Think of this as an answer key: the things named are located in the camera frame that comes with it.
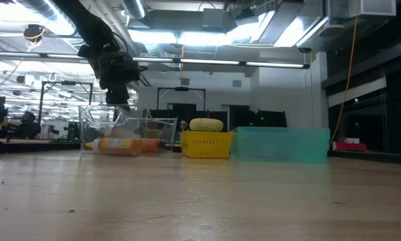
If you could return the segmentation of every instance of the translucent plastic bin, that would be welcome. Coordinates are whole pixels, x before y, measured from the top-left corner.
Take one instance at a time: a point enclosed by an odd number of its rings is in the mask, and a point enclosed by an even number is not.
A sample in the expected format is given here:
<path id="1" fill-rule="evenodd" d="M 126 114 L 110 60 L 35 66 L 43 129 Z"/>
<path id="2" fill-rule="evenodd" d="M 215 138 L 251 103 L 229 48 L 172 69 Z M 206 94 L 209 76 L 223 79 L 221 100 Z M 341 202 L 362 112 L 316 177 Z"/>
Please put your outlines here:
<path id="1" fill-rule="evenodd" d="M 148 118 L 127 105 L 80 106 L 83 153 L 150 155 L 170 152 L 176 118 Z"/>
<path id="2" fill-rule="evenodd" d="M 326 163 L 329 129 L 238 127 L 232 158 L 241 161 Z"/>
<path id="3" fill-rule="evenodd" d="M 233 133 L 184 131 L 181 134 L 182 153 L 195 158 L 225 158 L 230 156 Z"/>

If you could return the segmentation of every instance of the teal plastic bin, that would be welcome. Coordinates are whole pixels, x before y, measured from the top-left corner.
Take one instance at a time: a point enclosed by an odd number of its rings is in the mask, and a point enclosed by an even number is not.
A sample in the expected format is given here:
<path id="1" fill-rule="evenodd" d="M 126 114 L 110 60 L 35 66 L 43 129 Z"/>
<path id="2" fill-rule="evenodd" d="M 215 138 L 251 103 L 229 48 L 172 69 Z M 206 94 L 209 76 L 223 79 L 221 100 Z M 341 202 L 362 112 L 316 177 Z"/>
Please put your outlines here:
<path id="1" fill-rule="evenodd" d="M 234 132 L 232 159 L 314 164 L 327 162 L 329 129 L 238 127 Z"/>

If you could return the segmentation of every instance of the clear plastic bin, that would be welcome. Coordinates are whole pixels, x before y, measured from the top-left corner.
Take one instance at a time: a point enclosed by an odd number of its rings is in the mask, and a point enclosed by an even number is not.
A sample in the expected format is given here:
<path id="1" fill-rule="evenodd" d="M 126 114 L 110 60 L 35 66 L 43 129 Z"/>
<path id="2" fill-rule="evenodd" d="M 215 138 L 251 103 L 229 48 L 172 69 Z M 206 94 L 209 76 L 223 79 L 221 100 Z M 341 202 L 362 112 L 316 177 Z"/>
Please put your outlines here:
<path id="1" fill-rule="evenodd" d="M 329 129 L 238 127 L 232 158 L 241 161 L 326 163 Z"/>
<path id="2" fill-rule="evenodd" d="M 150 155 L 170 152 L 176 118 L 148 118 L 128 105 L 80 106 L 83 153 Z"/>

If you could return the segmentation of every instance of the person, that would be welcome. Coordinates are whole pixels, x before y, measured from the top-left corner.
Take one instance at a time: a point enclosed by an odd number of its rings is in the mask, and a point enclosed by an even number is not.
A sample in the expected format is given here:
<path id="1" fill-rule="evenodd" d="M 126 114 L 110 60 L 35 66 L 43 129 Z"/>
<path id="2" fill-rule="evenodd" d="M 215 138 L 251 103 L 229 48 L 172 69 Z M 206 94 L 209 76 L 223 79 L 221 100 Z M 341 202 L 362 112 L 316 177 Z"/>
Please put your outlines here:
<path id="1" fill-rule="evenodd" d="M 20 122 L 20 125 L 7 125 L 8 129 L 15 130 L 14 136 L 16 137 L 34 139 L 41 132 L 41 127 L 35 122 L 35 115 L 30 111 L 25 111 Z"/>
<path id="2" fill-rule="evenodd" d="M 181 123 L 179 124 L 179 127 L 181 128 L 181 130 L 176 132 L 176 135 L 175 135 L 175 140 L 176 141 L 180 141 L 181 140 L 181 137 L 179 136 L 180 133 L 182 133 L 184 131 L 189 131 L 189 126 L 188 126 L 188 124 L 187 124 L 187 122 L 185 120 L 181 120 Z"/>
<path id="3" fill-rule="evenodd" d="M 186 123 L 185 120 L 181 120 L 181 123 L 179 124 L 179 127 L 181 127 L 181 132 L 189 131 L 188 124 Z"/>

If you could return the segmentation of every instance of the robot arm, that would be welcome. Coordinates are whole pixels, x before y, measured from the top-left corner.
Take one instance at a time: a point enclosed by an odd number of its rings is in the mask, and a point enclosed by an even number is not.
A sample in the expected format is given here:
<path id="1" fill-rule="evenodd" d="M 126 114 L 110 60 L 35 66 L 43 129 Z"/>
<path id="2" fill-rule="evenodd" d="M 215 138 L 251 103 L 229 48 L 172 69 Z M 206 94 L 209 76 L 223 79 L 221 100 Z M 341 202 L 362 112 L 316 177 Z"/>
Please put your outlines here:
<path id="1" fill-rule="evenodd" d="M 86 42 L 78 52 L 92 66 L 100 87 L 108 89 L 107 104 L 127 104 L 126 83 L 139 80 L 140 70 L 128 53 L 120 48 L 115 33 L 99 17 L 91 14 L 78 0 L 53 0 L 72 20 Z"/>

